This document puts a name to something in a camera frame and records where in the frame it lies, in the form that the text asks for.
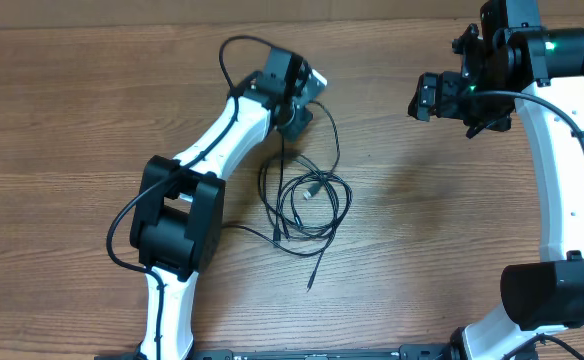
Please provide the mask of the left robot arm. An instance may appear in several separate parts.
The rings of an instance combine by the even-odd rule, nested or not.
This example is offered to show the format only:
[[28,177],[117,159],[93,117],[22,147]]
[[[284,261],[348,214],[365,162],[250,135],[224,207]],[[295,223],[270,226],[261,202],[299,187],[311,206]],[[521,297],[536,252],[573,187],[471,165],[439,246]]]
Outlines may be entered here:
[[220,240],[227,179],[272,130],[297,139],[312,118],[307,105],[326,85],[303,57],[273,48],[263,70],[231,88],[224,110],[193,145],[148,161],[130,230],[148,284],[136,358],[188,357],[194,293]]

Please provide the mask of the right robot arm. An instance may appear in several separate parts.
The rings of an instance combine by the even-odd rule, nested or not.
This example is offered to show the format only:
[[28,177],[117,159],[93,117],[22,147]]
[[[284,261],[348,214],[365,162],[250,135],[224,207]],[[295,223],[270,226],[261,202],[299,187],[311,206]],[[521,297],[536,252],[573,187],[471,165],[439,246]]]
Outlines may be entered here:
[[541,211],[540,259],[510,265],[500,304],[445,344],[403,345],[403,359],[534,359],[537,345],[584,326],[584,29],[550,30],[533,1],[491,0],[452,44],[457,72],[424,73],[411,117],[458,119],[469,136],[529,141]]

